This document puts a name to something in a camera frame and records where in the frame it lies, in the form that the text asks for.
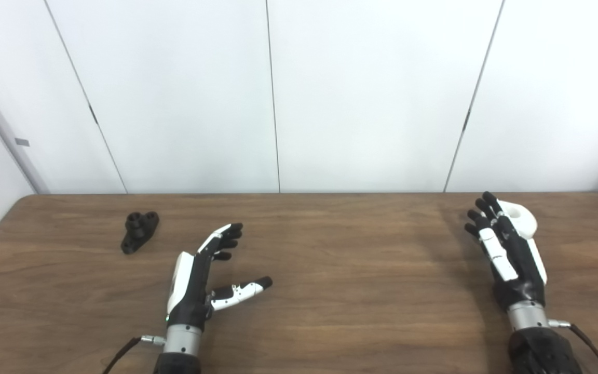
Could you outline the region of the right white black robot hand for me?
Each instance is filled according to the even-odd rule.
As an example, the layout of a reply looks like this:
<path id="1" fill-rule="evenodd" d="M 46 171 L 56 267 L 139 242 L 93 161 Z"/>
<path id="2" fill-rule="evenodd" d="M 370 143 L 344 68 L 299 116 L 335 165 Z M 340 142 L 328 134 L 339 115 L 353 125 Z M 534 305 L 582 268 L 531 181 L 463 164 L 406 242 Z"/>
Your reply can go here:
<path id="1" fill-rule="evenodd" d="M 470 222 L 464 228 L 491 265 L 498 306 L 505 312 L 521 302 L 545 306 L 548 277 L 534 240 L 538 222 L 533 213 L 489 191 L 475 200 L 475 206 L 467 211 Z"/>

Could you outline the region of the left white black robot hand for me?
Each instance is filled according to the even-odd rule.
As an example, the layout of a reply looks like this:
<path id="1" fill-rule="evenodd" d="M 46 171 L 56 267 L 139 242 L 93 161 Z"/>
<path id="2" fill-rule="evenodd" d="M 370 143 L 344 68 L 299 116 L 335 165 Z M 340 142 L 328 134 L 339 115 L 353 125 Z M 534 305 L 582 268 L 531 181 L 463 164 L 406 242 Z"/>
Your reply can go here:
<path id="1" fill-rule="evenodd" d="M 181 252 L 176 259 L 166 322 L 204 329 L 214 312 L 233 307 L 264 292 L 273 285 L 269 276 L 231 286 L 207 289 L 211 264 L 228 261 L 230 249 L 242 237 L 242 223 L 228 223 L 214 230 L 195 253 Z"/>

